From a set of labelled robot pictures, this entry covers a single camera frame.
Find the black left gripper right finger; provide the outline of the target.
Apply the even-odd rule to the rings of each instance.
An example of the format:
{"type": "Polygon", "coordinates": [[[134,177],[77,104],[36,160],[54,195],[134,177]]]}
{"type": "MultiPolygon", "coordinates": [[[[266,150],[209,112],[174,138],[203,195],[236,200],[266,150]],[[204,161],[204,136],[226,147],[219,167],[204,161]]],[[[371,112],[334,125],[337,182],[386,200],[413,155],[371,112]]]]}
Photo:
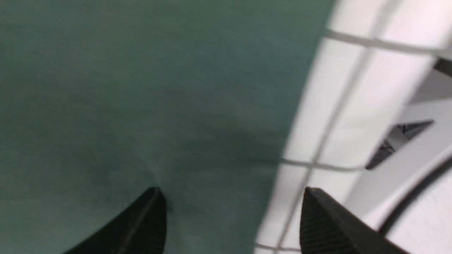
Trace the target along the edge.
{"type": "Polygon", "coordinates": [[[304,191],[299,231],[303,254],[405,254],[320,188],[304,191]]]}

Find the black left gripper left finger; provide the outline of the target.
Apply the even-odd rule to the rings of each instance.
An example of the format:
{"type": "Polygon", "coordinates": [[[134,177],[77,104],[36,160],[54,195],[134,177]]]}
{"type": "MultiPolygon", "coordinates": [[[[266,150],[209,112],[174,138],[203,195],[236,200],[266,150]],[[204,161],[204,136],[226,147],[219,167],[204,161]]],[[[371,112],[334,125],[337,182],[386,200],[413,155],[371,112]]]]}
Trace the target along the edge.
{"type": "Polygon", "coordinates": [[[163,254],[167,205],[159,188],[148,188],[130,206],[67,254],[163,254]]]}

